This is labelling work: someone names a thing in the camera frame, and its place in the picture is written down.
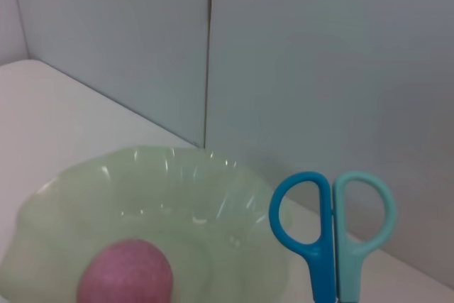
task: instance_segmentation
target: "pink egg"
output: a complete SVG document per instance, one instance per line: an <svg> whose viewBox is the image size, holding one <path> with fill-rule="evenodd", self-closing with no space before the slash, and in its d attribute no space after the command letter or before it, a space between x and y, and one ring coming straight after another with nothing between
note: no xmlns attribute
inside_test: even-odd
<svg viewBox="0 0 454 303"><path fill-rule="evenodd" d="M172 269L159 249L147 241L121 241L85 270L77 303L170 303L172 284Z"/></svg>

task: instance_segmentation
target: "blue scissors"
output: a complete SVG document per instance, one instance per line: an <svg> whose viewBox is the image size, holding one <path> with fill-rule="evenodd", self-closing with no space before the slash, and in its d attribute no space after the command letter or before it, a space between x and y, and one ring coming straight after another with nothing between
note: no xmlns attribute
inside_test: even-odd
<svg viewBox="0 0 454 303"><path fill-rule="evenodd" d="M300 182L314 182L320 194L321 234L312 244L303 244L290 237L279 220L279 207L284 195ZM347 236L345 224L345 190L347 183L360 181L372 186L382 198L385 220L379 233L370 241L356 243ZM358 303L362 262L369 253L379 248L392 235L397 220L397 209L387 185L376 177L364 172L347 172L333 184L333 205L331 209L331 186L328 180L317 172L302 172L284 180L276 189L270 203L270 225L277 240L289 250L303 257L309 266L312 294L315 303ZM332 216L334 215L333 244ZM336 275L334 252L336 254Z"/></svg>

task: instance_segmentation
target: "white table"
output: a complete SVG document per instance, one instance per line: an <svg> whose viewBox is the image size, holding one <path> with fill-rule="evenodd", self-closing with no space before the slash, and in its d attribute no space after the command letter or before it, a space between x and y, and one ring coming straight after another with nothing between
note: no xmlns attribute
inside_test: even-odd
<svg viewBox="0 0 454 303"><path fill-rule="evenodd" d="M0 67L0 258L28 195L71 165L132 145L193 148L41 62ZM318 216L294 203L292 213L290 233L314 240ZM282 303L311 303L306 263L293 255L290 271ZM364 303L452 303L454 291L378 251L365 262L361 298Z"/></svg>

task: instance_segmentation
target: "scissor handle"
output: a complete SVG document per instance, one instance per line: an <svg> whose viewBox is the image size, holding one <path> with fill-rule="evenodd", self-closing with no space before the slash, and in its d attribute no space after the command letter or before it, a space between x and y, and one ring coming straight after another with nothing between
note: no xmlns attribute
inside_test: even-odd
<svg viewBox="0 0 454 303"><path fill-rule="evenodd" d="M294 185L307 181L314 182L319 188L320 194L321 233L319 239L312 244L294 240L284 231L279 220L279 208L284 195ZM303 172L288 177L279 185L271 198L269 217L272 232L277 240L306 260L311 275L314 301L316 303L335 303L331 187L328 180L316 172Z"/></svg>
<svg viewBox="0 0 454 303"><path fill-rule="evenodd" d="M347 236L345 222L345 191L347 184L360 181L372 186L382 198L385 211L384 224L369 241L356 243ZM339 301L359 302L361 267L364 259L391 237L397 220L397 209L391 191L380 179L365 172L347 172L333 184L334 236L336 239L336 271Z"/></svg>

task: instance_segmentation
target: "glass bowl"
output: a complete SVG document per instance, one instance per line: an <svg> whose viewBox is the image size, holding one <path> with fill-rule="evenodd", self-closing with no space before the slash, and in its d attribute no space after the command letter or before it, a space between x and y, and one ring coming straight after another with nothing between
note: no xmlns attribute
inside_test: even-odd
<svg viewBox="0 0 454 303"><path fill-rule="evenodd" d="M267 217L271 195L253 172L205 150L137 147L86 161L20 208L0 294L75 303L91 260L139 238L169 260L173 303L276 302L288 264Z"/></svg>

